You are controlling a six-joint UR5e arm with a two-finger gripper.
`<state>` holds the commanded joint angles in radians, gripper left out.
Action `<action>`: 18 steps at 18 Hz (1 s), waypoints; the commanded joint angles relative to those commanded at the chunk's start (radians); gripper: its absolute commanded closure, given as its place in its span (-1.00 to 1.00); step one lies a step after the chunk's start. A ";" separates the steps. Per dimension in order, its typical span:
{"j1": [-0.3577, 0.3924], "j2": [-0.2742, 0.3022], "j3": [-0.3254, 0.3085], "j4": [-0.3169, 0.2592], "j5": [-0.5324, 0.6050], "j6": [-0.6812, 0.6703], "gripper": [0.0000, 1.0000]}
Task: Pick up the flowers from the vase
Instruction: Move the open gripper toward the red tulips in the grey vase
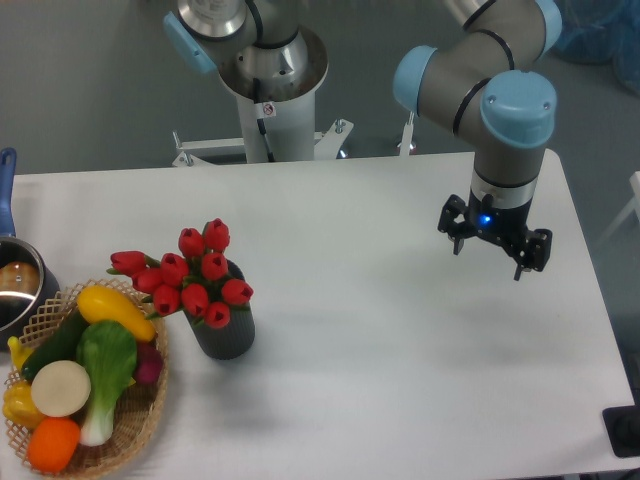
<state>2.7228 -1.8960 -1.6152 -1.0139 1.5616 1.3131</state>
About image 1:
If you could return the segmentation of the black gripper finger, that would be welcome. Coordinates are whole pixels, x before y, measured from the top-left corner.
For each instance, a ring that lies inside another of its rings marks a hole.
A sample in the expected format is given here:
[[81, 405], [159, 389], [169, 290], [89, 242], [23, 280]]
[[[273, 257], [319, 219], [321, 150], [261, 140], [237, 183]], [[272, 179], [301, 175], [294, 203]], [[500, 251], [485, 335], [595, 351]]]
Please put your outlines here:
[[455, 194], [450, 195], [442, 207], [437, 228], [452, 241], [454, 255], [462, 251], [464, 241], [471, 237], [468, 213], [465, 201]]
[[515, 281], [519, 281], [524, 272], [544, 270], [551, 255], [552, 240], [553, 233], [548, 229], [524, 227], [516, 231], [511, 248], [511, 257], [516, 262]]

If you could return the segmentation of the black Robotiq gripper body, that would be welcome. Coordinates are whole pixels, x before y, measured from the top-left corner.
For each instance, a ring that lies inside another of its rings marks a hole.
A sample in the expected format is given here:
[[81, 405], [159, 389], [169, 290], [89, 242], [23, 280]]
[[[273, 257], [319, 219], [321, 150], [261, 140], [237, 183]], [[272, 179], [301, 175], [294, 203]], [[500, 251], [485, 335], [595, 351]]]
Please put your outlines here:
[[516, 208], [489, 206], [474, 193], [464, 213], [464, 239], [477, 237], [501, 247], [511, 257], [523, 257], [527, 247], [527, 219], [532, 200]]

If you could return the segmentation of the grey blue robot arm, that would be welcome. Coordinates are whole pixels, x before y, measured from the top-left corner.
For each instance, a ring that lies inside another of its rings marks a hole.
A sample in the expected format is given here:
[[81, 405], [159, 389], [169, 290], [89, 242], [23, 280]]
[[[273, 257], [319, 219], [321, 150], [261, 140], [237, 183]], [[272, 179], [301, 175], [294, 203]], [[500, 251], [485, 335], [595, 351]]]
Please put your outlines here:
[[[447, 51], [410, 50], [393, 77], [395, 100], [474, 149], [467, 199], [451, 196], [438, 228], [456, 248], [476, 237], [501, 247], [518, 272], [540, 271], [552, 234], [527, 217], [555, 125], [556, 91], [532, 64], [558, 40], [552, 1], [450, 1], [465, 31]], [[163, 29], [193, 70], [235, 96], [251, 163], [314, 160], [315, 93], [328, 61], [294, 1], [180, 1]]]

